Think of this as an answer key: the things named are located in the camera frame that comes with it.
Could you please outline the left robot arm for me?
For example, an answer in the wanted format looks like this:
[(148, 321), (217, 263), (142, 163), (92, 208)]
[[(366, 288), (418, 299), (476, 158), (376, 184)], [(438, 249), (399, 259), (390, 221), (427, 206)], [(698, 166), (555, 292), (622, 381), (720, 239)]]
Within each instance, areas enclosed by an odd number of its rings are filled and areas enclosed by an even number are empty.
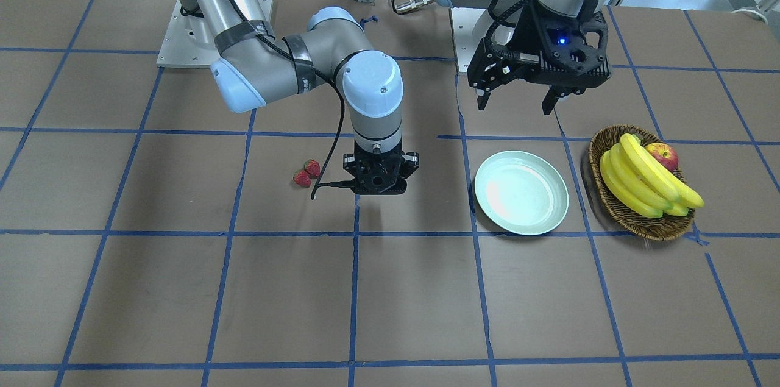
[(559, 100), (611, 76), (605, 0), (436, 0), (451, 10), (458, 70), (484, 110), (502, 85), (546, 85), (548, 115)]

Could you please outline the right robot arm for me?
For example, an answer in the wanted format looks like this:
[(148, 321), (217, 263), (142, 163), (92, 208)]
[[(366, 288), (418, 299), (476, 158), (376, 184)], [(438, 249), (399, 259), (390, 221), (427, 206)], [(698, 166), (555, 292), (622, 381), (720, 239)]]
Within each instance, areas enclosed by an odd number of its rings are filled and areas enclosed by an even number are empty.
[(349, 115), (354, 151), (343, 168), (351, 179), (332, 187), (357, 195), (398, 195), (419, 167), (402, 150), (404, 87), (398, 63), (376, 50), (342, 7), (324, 7), (302, 34), (277, 39), (259, 0), (179, 0), (183, 16), (204, 20), (217, 52), (211, 72), (236, 113), (264, 107), (328, 84)]

